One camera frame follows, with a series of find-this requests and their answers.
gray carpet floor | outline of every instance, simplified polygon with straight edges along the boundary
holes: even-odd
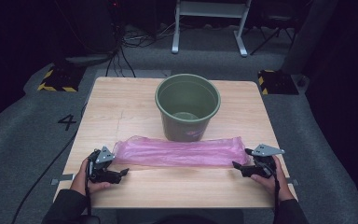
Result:
[[[190,73],[208,79],[257,83],[259,70],[280,68],[290,45],[285,34],[273,38],[254,56],[242,58],[234,39],[235,28],[186,30],[181,33],[178,54],[171,54],[171,35],[148,47],[123,50],[138,77]],[[242,38],[248,51],[262,42],[256,29]],[[69,143],[31,192],[16,221],[40,223],[57,188],[50,181],[62,174],[83,106],[95,78],[105,76],[107,65],[88,67],[78,92],[38,91],[51,67],[47,64],[26,83],[26,95],[0,114],[0,223],[12,220],[28,189]],[[115,58],[108,76],[132,76],[123,57]],[[293,75],[295,82],[299,78]],[[306,87],[298,90],[299,95],[262,95],[262,99],[278,143],[286,150],[289,173],[298,181],[295,188],[299,202],[310,223],[358,223],[357,189],[315,122],[304,94]],[[65,124],[58,120],[68,115],[73,115],[76,123],[66,131]],[[93,212],[103,223],[117,222],[115,210]],[[243,209],[243,216],[244,223],[272,223],[273,212]]]

wooden table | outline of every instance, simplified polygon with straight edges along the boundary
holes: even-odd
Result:
[[[94,148],[113,149],[117,141],[134,135],[165,139],[155,91],[160,78],[99,77],[72,146],[64,175],[76,174]],[[221,107],[202,140],[241,136],[248,148],[259,144],[279,147],[259,90],[254,82],[212,81]],[[282,157],[282,167],[288,176]],[[245,208],[273,207],[273,199],[234,168],[172,168],[111,165],[130,168],[118,185],[93,194],[99,208]],[[71,181],[58,187],[68,189]]]

trash can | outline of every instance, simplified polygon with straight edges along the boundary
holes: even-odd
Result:
[[[167,77],[158,85],[155,98],[164,134],[176,142],[199,141],[220,107],[214,84],[192,74]]]

pink plastic bag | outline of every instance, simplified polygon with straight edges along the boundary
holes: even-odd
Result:
[[[249,161],[240,137],[188,143],[134,136],[117,142],[114,151],[113,164],[232,167]]]

